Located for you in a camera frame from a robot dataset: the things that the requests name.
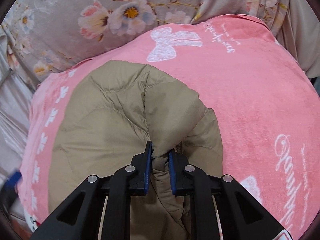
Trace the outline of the olive quilted jacket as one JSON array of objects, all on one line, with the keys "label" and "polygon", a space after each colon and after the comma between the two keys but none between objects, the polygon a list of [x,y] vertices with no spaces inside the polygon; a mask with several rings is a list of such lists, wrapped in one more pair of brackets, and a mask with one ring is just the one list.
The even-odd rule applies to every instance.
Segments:
[{"label": "olive quilted jacket", "polygon": [[106,177],[152,142],[151,185],[132,197],[131,239],[190,239],[188,197],[170,188],[168,151],[176,149],[221,176],[223,146],[214,111],[181,81],[148,64],[108,61],[72,92],[57,131],[48,176],[53,211],[85,178]]}]

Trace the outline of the silver satin curtain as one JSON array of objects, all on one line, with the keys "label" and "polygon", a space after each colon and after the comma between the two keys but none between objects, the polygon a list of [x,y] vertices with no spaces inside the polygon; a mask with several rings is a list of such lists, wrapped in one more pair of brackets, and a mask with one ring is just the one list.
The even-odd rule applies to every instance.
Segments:
[{"label": "silver satin curtain", "polygon": [[14,67],[14,54],[1,30],[1,184],[20,168],[29,128],[32,93]]}]

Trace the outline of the pink fleece blanket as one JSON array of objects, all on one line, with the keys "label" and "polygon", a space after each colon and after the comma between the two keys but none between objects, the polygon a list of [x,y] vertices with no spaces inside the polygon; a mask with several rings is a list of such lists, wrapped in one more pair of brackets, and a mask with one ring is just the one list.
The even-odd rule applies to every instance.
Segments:
[{"label": "pink fleece blanket", "polygon": [[18,196],[31,229],[48,209],[57,131],[79,82],[108,61],[148,64],[194,90],[214,111],[222,174],[233,176],[294,239],[319,211],[319,97],[261,20],[223,15],[169,24],[113,51],[50,74],[30,107]]}]

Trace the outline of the grey floral duvet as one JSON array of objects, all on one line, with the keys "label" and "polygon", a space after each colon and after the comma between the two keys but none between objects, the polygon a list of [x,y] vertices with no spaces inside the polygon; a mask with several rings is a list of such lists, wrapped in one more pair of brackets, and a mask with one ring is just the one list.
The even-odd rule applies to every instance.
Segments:
[{"label": "grey floral duvet", "polygon": [[263,20],[276,34],[289,0],[2,0],[1,74],[35,86],[160,25],[224,14]]}]

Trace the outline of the beige bed sheet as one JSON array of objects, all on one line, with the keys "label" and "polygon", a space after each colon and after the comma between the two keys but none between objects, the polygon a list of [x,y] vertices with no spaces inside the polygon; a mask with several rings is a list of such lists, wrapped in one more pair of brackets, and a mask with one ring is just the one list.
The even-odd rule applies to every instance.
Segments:
[{"label": "beige bed sheet", "polygon": [[289,0],[277,40],[308,78],[319,77],[319,20],[306,0]]}]

